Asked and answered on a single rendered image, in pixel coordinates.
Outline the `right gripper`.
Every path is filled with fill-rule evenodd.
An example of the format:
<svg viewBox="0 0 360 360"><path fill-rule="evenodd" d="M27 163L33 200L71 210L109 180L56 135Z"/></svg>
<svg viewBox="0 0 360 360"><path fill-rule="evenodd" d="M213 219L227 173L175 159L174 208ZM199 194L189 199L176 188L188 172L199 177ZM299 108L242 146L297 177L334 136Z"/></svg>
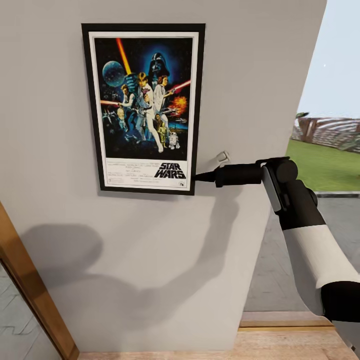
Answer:
<svg viewBox="0 0 360 360"><path fill-rule="evenodd" d="M231 185L246 184L245 164L225 165L218 167L214 171L197 174L191 177L195 181L215 182L217 188Z"/></svg>

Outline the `poster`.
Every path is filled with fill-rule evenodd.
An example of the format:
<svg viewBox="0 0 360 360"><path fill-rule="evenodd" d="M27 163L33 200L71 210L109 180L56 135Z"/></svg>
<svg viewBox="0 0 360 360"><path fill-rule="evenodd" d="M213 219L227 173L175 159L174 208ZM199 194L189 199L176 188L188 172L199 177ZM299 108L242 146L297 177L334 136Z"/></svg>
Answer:
<svg viewBox="0 0 360 360"><path fill-rule="evenodd" d="M101 191L195 195L205 23L81 23Z"/></svg>

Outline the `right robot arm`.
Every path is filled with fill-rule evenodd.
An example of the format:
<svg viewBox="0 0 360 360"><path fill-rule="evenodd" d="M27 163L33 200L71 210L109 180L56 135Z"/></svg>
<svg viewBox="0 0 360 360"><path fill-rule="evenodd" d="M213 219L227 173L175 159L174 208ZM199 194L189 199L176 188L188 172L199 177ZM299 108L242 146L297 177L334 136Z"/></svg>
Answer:
<svg viewBox="0 0 360 360"><path fill-rule="evenodd" d="M297 179L296 163L285 156L232 165L227 150L216 157L224 161L218 168L191 179L215 182L217 188L263 182L279 216L301 299L316 316L330 320L360 353L360 275L326 225L316 194Z"/></svg>

